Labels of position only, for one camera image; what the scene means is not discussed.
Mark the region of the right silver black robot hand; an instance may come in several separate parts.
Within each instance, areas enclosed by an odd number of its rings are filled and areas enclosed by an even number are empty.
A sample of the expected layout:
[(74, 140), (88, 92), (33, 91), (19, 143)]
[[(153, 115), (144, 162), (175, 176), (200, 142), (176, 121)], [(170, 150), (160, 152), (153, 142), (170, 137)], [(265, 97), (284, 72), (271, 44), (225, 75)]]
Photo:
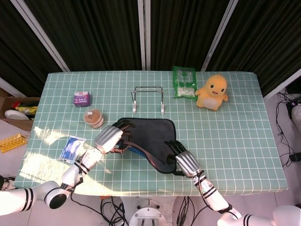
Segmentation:
[(201, 176), (204, 173), (197, 159), (183, 146), (181, 142), (178, 140), (170, 140), (165, 141), (164, 143), (174, 153), (174, 159), (181, 169), (180, 175), (186, 176), (187, 178), (194, 178)]

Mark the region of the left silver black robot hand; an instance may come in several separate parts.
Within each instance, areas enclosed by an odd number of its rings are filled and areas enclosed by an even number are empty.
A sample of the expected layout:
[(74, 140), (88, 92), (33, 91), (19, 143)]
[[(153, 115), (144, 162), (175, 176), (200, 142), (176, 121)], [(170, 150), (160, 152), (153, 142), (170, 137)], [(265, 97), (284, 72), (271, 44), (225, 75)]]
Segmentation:
[(94, 139), (94, 147), (102, 154), (107, 154), (115, 148), (122, 135), (125, 134), (126, 129), (135, 127), (136, 126), (130, 120), (125, 119), (121, 119), (112, 125), (108, 125)]

